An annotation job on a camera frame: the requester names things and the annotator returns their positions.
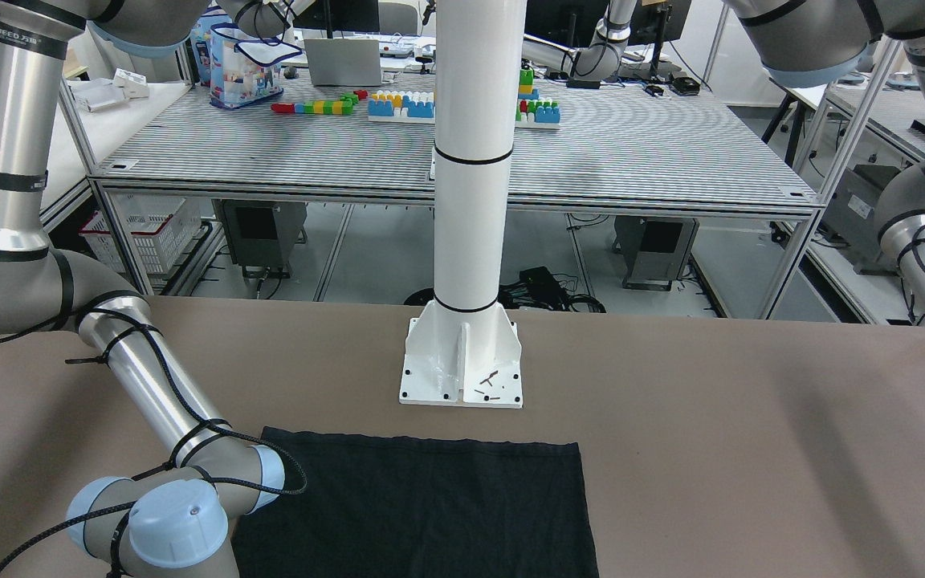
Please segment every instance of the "lego bag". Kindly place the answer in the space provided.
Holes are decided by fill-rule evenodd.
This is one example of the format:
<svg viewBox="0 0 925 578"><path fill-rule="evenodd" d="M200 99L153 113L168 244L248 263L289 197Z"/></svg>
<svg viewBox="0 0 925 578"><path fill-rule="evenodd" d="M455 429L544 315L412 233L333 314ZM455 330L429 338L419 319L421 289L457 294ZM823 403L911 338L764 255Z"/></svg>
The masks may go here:
<svg viewBox="0 0 925 578"><path fill-rule="evenodd" d="M278 38L250 37L233 23L213 25L210 33L210 103L219 108L241 108L279 95L280 62L302 54Z"/></svg>
<svg viewBox="0 0 925 578"><path fill-rule="evenodd" d="M210 85L210 65L213 62L213 56L210 55L210 43L213 39L213 26L218 23L233 23L227 12L223 11L216 4L210 5L209 9L198 19L195 27L191 29L191 47L195 52L195 63L198 64L198 81L203 87Z"/></svg>

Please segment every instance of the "computer monitor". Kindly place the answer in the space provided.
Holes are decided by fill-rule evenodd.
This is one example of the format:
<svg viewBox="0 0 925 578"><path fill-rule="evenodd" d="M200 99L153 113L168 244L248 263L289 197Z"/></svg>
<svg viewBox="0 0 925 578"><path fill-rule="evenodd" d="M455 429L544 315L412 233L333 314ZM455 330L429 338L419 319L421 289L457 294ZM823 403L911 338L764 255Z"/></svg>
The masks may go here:
<svg viewBox="0 0 925 578"><path fill-rule="evenodd" d="M381 11L377 0L316 0L295 18L299 29L345 32L381 32Z"/></svg>
<svg viewBox="0 0 925 578"><path fill-rule="evenodd" d="M525 32L563 47L587 47L609 0L533 0Z"/></svg>
<svg viewBox="0 0 925 578"><path fill-rule="evenodd" d="M687 22L687 11L691 10L691 0L667 0L655 4L643 5L638 0L634 15L630 19L630 40L627 44L654 44L658 30L663 28L663 42L680 40L683 25ZM662 26L661 12L668 11L665 26Z"/></svg>

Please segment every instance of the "laptop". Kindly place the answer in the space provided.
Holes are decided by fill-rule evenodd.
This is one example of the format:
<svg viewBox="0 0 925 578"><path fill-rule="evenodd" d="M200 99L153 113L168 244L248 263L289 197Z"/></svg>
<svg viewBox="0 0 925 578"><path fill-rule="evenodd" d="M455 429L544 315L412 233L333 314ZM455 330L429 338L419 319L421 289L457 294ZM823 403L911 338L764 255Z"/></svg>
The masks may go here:
<svg viewBox="0 0 925 578"><path fill-rule="evenodd" d="M381 49L378 40L305 39L309 79L313 87L379 87Z"/></svg>

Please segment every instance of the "chair backrest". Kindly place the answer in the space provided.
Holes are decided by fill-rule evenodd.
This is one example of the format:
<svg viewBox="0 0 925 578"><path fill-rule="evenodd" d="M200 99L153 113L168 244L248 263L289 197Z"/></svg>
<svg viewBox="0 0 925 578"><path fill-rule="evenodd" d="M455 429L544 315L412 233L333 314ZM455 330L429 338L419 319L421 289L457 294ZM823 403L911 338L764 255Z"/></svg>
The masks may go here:
<svg viewBox="0 0 925 578"><path fill-rule="evenodd" d="M381 34L419 34L419 11L400 2L381 2Z"/></svg>

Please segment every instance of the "brown table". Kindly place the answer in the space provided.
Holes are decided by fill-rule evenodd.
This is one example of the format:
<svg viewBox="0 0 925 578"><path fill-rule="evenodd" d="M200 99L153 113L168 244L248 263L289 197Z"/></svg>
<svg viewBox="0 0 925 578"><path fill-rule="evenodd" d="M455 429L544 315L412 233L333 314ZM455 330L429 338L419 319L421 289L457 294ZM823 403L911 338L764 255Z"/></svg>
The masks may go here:
<svg viewBox="0 0 925 578"><path fill-rule="evenodd" d="M525 409L396 402L407 307L155 299L245 431L579 442L605 577L925 577L925 329L514 312ZM89 351L0 347L0 557L164 460ZM11 576L96 576L58 535Z"/></svg>

